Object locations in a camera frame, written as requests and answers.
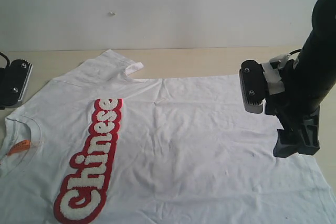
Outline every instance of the letter patch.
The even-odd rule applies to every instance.
[[[61,223],[90,223],[106,202],[122,99],[99,99],[94,107],[90,135],[82,151],[70,159],[77,171],[64,178],[54,203],[54,215]]]

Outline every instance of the black cable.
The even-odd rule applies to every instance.
[[[290,52],[289,54],[294,55],[294,54],[297,54],[298,52],[301,52],[301,49],[294,50],[293,52]]]
[[[2,52],[0,52],[0,55],[1,55],[2,57],[4,57],[5,60],[7,61],[6,68],[9,67],[9,65],[11,64],[11,63],[10,63],[11,61],[9,60],[9,58],[8,58],[7,56],[5,56]]]

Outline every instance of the t-shirt sleeve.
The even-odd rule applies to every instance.
[[[102,84],[116,78],[118,74],[129,75],[143,67],[142,63],[128,59],[112,50],[83,62],[74,70],[53,80],[78,86]]]

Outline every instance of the table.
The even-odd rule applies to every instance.
[[[144,64],[132,78],[201,77],[236,74],[246,59],[259,63],[286,54],[300,46],[236,47],[207,49],[148,49],[116,50],[116,52]],[[39,51],[6,52],[10,60],[25,59],[33,64],[25,101],[39,91],[50,79],[62,75],[83,61],[100,55],[102,51]],[[319,141],[321,150],[315,155],[322,172],[336,192],[336,88],[321,103]],[[13,109],[0,111],[0,145],[5,135],[5,117]]]

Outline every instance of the white t-shirt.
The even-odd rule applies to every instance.
[[[141,68],[109,50],[6,118],[0,223],[336,223],[315,159],[273,157],[281,125],[244,111],[238,75]]]

